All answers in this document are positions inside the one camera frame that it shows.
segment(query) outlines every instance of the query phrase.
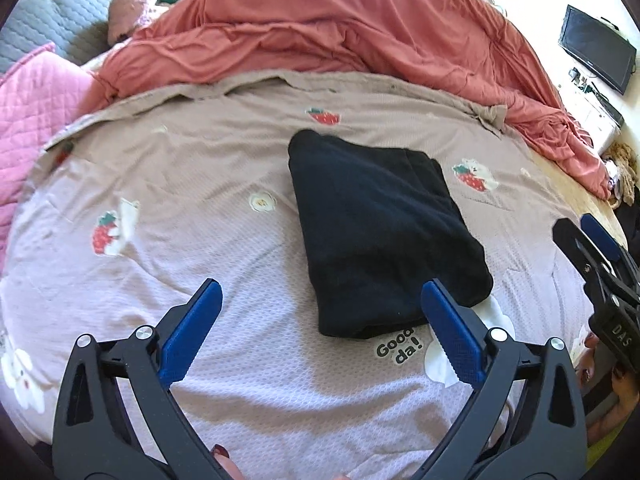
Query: red nail polish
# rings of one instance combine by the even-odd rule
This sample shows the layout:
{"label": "red nail polish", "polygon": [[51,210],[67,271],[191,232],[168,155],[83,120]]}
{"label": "red nail polish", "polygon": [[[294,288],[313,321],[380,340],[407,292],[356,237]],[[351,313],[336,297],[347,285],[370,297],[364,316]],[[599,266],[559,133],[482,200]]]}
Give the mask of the red nail polish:
{"label": "red nail polish", "polygon": [[218,454],[229,458],[229,452],[224,447],[220,446],[220,444],[216,444],[211,452],[213,454]]}

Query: silver bolt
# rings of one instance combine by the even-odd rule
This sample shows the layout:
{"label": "silver bolt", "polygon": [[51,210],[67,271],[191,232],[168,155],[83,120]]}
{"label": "silver bolt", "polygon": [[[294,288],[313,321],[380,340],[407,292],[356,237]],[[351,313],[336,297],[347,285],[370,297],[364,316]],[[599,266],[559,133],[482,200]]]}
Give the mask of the silver bolt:
{"label": "silver bolt", "polygon": [[76,340],[76,344],[80,347],[80,348],[84,348],[85,346],[87,346],[89,343],[91,342],[91,336],[88,334],[82,334],[77,340]]}
{"label": "silver bolt", "polygon": [[562,341],[562,339],[560,339],[559,337],[552,337],[551,346],[556,350],[564,350],[564,341]]}
{"label": "silver bolt", "polygon": [[150,327],[149,325],[143,325],[136,330],[136,337],[138,339],[149,339],[153,332],[153,327]]}
{"label": "silver bolt", "polygon": [[508,337],[508,334],[501,328],[492,329],[490,335],[495,341],[507,341]]}

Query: gray quilted blanket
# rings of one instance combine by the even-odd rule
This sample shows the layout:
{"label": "gray quilted blanket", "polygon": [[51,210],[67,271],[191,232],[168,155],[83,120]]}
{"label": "gray quilted blanket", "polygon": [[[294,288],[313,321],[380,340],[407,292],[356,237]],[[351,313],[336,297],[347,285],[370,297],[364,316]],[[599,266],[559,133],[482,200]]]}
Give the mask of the gray quilted blanket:
{"label": "gray quilted blanket", "polygon": [[20,0],[0,30],[0,73],[50,41],[57,54],[76,64],[105,52],[110,1]]}

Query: pink quilt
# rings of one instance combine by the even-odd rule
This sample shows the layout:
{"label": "pink quilt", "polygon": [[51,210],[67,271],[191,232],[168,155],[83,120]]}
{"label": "pink quilt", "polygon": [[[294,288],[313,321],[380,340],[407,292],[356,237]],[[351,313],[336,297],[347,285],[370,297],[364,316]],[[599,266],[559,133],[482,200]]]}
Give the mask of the pink quilt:
{"label": "pink quilt", "polygon": [[607,172],[523,35],[482,0],[181,0],[98,79],[107,98],[265,68],[392,75],[483,105],[597,197]]}
{"label": "pink quilt", "polygon": [[0,270],[24,179],[40,148],[64,126],[104,107],[94,77],[54,54],[49,43],[0,78]]}

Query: television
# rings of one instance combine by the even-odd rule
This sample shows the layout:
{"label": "television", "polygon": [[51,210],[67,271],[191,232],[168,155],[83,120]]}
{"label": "television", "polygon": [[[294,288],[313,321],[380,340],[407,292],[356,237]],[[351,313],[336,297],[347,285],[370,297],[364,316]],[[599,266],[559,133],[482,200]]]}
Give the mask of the television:
{"label": "television", "polygon": [[559,44],[613,89],[625,93],[636,64],[636,49],[615,30],[569,5]]}

